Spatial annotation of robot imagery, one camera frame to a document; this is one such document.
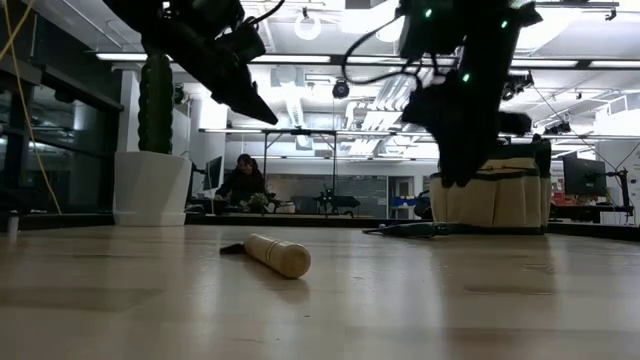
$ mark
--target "person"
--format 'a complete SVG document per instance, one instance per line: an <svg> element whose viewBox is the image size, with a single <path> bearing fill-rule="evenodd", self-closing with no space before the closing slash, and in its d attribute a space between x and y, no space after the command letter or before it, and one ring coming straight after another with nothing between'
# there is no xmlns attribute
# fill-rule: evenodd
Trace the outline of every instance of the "person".
<svg viewBox="0 0 640 360"><path fill-rule="evenodd" d="M230 203L238 204L256 193L266 194L264 177L258 170L258 163L250 155L242 154L238 157L236 168L216 191L215 199L228 199Z"/></svg>

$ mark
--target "white pot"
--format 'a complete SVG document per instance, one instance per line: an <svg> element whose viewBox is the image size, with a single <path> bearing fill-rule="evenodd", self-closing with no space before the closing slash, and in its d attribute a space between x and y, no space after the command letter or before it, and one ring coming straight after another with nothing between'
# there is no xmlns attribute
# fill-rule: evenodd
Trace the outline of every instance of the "white pot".
<svg viewBox="0 0 640 360"><path fill-rule="evenodd" d="M120 226L182 226L191 161L147 151L115 156L115 206Z"/></svg>

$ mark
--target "computer monitor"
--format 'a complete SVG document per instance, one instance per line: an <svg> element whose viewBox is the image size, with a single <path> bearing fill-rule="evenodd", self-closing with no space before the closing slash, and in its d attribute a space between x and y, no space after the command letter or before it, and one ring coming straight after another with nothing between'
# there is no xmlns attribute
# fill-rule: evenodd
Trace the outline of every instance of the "computer monitor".
<svg viewBox="0 0 640 360"><path fill-rule="evenodd" d="M205 165L207 174L204 176L203 190L216 189L220 186L220 173L222 172L222 156L209 161Z"/></svg>
<svg viewBox="0 0 640 360"><path fill-rule="evenodd" d="M563 157L566 195L607 196L607 171L602 161Z"/></svg>

